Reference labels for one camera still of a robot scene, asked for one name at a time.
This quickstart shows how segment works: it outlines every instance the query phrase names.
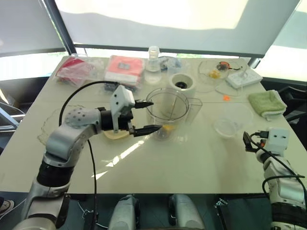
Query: yellow object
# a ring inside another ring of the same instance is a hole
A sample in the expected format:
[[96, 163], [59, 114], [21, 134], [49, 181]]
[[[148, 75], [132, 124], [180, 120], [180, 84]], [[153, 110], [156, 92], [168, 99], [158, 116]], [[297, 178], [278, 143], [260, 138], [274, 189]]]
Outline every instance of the yellow object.
[[212, 71], [209, 73], [209, 77], [214, 78], [214, 79], [217, 79], [217, 78], [220, 78], [220, 77], [221, 77], [221, 73], [220, 73], [220, 71], [214, 69], [214, 70], [212, 70]]
[[109, 131], [104, 131], [104, 135], [111, 140], [117, 140], [117, 139], [128, 137], [129, 132], [119, 131], [118, 133], [114, 133], [113, 130], [109, 130]]
[[175, 126], [172, 125], [163, 125], [163, 129], [165, 129], [166, 131], [170, 132], [172, 130], [175, 129]]

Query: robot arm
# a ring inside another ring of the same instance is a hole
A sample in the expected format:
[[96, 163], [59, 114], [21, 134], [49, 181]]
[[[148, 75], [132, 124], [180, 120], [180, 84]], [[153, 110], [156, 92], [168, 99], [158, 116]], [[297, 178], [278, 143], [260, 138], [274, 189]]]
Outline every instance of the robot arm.
[[111, 98], [111, 111], [105, 108], [74, 109], [64, 123], [49, 137], [39, 173], [34, 179], [22, 218], [14, 230], [53, 230], [65, 222], [73, 169], [86, 141], [102, 130], [127, 130], [135, 137], [148, 135], [161, 126], [149, 125], [136, 129], [131, 124], [131, 108], [144, 108], [151, 102], [134, 101], [131, 91], [118, 86]]
[[[290, 163], [283, 158], [283, 151], [288, 144], [289, 130], [270, 128], [268, 131], [256, 133], [256, 136], [264, 138], [258, 146], [265, 148], [294, 172]], [[252, 148], [251, 136], [246, 132], [243, 135], [243, 141], [246, 151], [255, 152], [257, 160], [263, 163], [264, 177], [269, 184], [269, 199], [272, 206], [271, 229], [306, 230], [306, 200], [304, 188], [300, 182], [293, 178], [293, 174], [267, 152], [260, 148]]]

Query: measuring cup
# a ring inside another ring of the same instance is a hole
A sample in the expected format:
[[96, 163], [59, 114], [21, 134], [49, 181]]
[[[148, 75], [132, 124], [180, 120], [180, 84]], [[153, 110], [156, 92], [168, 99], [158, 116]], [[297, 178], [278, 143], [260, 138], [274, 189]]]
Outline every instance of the measuring cup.
[[156, 89], [147, 95], [146, 100], [154, 103], [146, 110], [149, 124], [162, 125], [153, 133], [159, 140], [168, 139], [179, 124], [191, 124], [202, 107], [200, 99], [187, 98], [171, 88]]

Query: shoe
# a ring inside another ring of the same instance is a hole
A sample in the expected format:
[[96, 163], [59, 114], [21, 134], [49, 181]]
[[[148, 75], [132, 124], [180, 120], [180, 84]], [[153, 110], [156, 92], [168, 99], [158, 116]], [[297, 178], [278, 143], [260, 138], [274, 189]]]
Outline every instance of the shoe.
[[4, 200], [0, 207], [0, 217], [10, 212], [14, 207], [14, 201]]

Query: floor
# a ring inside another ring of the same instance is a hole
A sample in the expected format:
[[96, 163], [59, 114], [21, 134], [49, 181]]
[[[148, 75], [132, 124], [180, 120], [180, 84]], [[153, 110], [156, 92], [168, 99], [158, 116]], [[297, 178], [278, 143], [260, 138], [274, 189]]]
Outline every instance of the floor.
[[[25, 193], [4, 193], [0, 196], [6, 199], [13, 199], [19, 204], [25, 199]], [[123, 195], [98, 195], [98, 223], [108, 226], [114, 207]], [[168, 223], [167, 201], [168, 195], [135, 195], [141, 205], [140, 226], [142, 229], [156, 227], [170, 227]], [[189, 195], [196, 205], [208, 230], [223, 230], [223, 225], [217, 215], [214, 204], [216, 195]], [[86, 201], [80, 202], [83, 209], [90, 209], [93, 200], [88, 195]], [[1, 230], [11, 230], [21, 219], [22, 206], [15, 209], [0, 221]], [[228, 230], [267, 230], [271, 222], [271, 207], [266, 198], [255, 199], [234, 199], [228, 201], [227, 206], [223, 206], [223, 213], [226, 215]], [[76, 200], [71, 200], [68, 217], [61, 230], [83, 230], [83, 212]]]

